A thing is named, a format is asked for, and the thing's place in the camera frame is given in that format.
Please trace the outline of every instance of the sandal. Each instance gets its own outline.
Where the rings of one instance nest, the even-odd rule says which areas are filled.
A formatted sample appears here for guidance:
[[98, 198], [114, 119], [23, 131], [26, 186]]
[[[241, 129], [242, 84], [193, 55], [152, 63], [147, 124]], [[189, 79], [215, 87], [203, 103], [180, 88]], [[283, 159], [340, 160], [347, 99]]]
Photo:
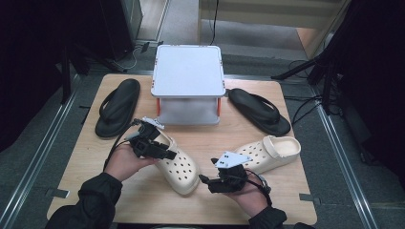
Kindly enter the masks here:
[[277, 107], [257, 94], [236, 88], [228, 91], [228, 98], [244, 117], [269, 135], [285, 135], [291, 129]]
[[102, 102], [95, 132], [100, 137], [121, 134], [131, 122], [139, 98], [140, 84], [136, 79], [125, 79]]

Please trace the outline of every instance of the white box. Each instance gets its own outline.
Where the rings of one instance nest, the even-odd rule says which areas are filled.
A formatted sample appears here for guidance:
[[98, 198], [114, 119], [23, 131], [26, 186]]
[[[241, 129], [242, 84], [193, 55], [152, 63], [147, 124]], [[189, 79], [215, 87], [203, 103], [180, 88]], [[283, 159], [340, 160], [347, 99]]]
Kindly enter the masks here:
[[151, 93], [162, 124], [218, 124], [225, 94], [220, 48], [158, 46]]

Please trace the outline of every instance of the wooden board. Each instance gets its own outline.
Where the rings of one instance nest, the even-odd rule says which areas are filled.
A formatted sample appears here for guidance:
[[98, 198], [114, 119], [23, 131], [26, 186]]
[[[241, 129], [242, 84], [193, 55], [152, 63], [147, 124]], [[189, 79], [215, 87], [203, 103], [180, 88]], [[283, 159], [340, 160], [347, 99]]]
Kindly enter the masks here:
[[[74, 151], [58, 189], [69, 190], [67, 198], [54, 198], [48, 218], [60, 206], [76, 204], [81, 184], [102, 171], [103, 163], [114, 139], [101, 139], [95, 134], [101, 102], [125, 78], [139, 81], [141, 93], [135, 117], [156, 117], [156, 98], [151, 95], [152, 76], [108, 74], [101, 82], [95, 101], [83, 126]], [[261, 95], [274, 103], [287, 119], [288, 112], [281, 87], [274, 81], [226, 79], [228, 89], [242, 88]], [[224, 151], [261, 140], [266, 134], [252, 126], [227, 100], [222, 98], [221, 121], [215, 126], [166, 126], [164, 132], [175, 138], [178, 146], [200, 165], [201, 174], [216, 177], [218, 170], [210, 158], [219, 158]], [[301, 159], [265, 172], [273, 206], [288, 215], [286, 224], [317, 220], [313, 203], [302, 201], [300, 194], [309, 194], [309, 187]], [[249, 219], [233, 200], [221, 194], [211, 194], [205, 184], [184, 197], [170, 187], [155, 166], [149, 166], [123, 182], [122, 195], [117, 203], [115, 222], [176, 223], [176, 224], [247, 224]]]

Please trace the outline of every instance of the flip-flop strap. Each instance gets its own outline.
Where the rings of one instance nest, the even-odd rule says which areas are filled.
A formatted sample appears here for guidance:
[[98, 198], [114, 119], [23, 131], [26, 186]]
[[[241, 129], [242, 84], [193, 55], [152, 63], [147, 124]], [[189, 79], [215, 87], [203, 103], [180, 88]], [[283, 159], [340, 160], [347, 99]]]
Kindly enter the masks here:
[[113, 90], [110, 94], [107, 95], [107, 97], [104, 99], [104, 101], [101, 103], [100, 109], [99, 109], [99, 114], [101, 119], [103, 119], [106, 123], [108, 123], [109, 118], [111, 115], [119, 112], [121, 109], [123, 109], [125, 106], [124, 103], [125, 102], [120, 102], [118, 104], [115, 104], [115, 106], [117, 107], [117, 109], [115, 109], [112, 113], [110, 113], [109, 115], [106, 115], [104, 112], [104, 108], [106, 106], [106, 104], [111, 100], [111, 98], [114, 96], [114, 94], [116, 93], [117, 89]]
[[280, 121], [280, 112], [277, 109], [276, 106], [274, 106], [274, 104], [272, 104], [270, 101], [268, 101], [267, 99], [257, 95], [257, 94], [250, 94], [251, 96], [255, 97], [256, 99], [258, 99], [259, 101], [266, 103], [267, 105], [269, 105], [273, 110], [274, 110], [274, 115], [271, 116], [271, 118], [269, 118], [268, 116], [263, 117], [263, 121], [265, 123], [269, 123], [269, 124], [276, 124]]

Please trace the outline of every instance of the black curtain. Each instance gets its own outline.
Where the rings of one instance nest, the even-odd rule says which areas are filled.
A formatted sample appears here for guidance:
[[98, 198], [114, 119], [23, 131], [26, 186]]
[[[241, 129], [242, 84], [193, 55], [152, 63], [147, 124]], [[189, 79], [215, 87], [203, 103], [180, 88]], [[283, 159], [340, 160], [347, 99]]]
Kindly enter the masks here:
[[360, 144], [405, 181], [405, 2], [367, 1], [340, 50], [339, 87], [371, 135]]
[[45, 1], [0, 3], [0, 152], [61, 86], [58, 7]]

